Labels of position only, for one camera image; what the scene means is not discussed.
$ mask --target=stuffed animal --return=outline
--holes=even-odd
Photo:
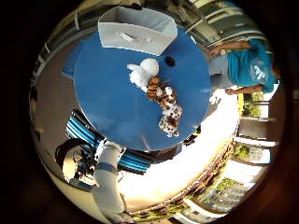
[[[162,111],[162,114],[164,116],[167,116],[167,117],[170,117],[170,118],[173,118],[173,119],[179,121],[179,118],[180,118],[182,112],[183,112],[183,109],[181,108],[181,106],[176,104],[176,105],[170,105],[169,109],[164,109]]]
[[[162,97],[158,99],[158,103],[163,109],[169,109],[171,105],[176,104],[178,98],[177,93],[171,87],[164,87],[162,90],[163,94]]]
[[[162,112],[163,116],[159,122],[159,128],[162,132],[167,133],[167,137],[179,136],[178,124],[182,114],[182,108],[180,105],[171,105],[169,109],[165,109]]]
[[[140,65],[129,63],[127,68],[132,70],[130,81],[144,92],[147,92],[150,79],[159,73],[159,64],[152,58],[143,60]]]
[[[149,80],[147,96],[151,101],[158,101],[163,95],[159,82],[160,79],[158,77],[152,77]]]
[[[178,122],[171,117],[168,116],[161,117],[159,121],[159,128],[162,132],[167,133],[167,137],[171,137],[172,135],[179,136]]]

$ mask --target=blue shirt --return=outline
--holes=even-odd
[[[249,43],[251,49],[234,50],[228,53],[230,79],[240,87],[262,84],[263,93],[271,92],[275,78],[272,74],[270,57],[260,41],[251,39]]]

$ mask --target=blue chair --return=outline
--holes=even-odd
[[[83,139],[94,148],[98,148],[100,142],[105,139],[103,135],[90,125],[83,114],[77,109],[72,111],[72,115],[66,124],[65,133],[68,138]],[[143,175],[153,163],[154,160],[151,157],[146,157],[142,153],[133,152],[131,149],[128,149],[121,156],[118,168],[134,174]]]
[[[83,45],[84,40],[79,41],[75,48],[69,53],[62,71],[63,76],[74,78],[76,61]]]

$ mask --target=blue table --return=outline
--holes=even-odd
[[[168,66],[164,59],[175,59]],[[128,63],[155,58],[158,77],[177,91],[183,108],[179,136],[159,130],[162,109],[130,82]],[[82,46],[75,65],[75,92],[82,112],[110,141],[135,150],[154,151],[174,146],[195,131],[206,114],[210,80],[202,51],[178,28],[178,37],[161,56],[128,49],[102,48],[98,32]]]

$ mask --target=hand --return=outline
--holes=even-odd
[[[237,94],[236,90],[233,89],[225,89],[225,93],[229,95]]]
[[[219,47],[215,47],[214,49],[212,49],[209,53],[208,56],[213,58],[215,57],[217,54],[219,54],[219,52],[221,51],[221,48]]]

